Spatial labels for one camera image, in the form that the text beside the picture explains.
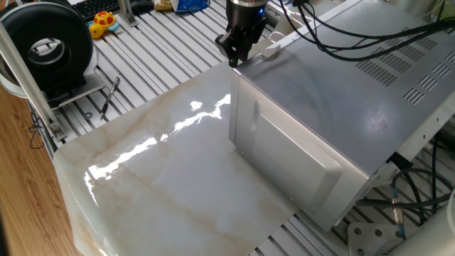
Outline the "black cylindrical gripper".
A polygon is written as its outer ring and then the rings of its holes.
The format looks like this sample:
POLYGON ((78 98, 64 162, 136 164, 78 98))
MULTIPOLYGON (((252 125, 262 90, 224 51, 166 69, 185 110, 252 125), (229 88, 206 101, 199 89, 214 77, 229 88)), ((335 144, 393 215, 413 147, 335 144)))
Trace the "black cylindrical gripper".
POLYGON ((220 52, 228 59, 231 68, 235 68, 240 60, 247 60, 252 46, 262 35, 267 23, 264 14, 265 4, 256 6, 227 5, 227 32, 219 35, 215 43, 220 52), (231 31, 240 29, 240 57, 231 31))

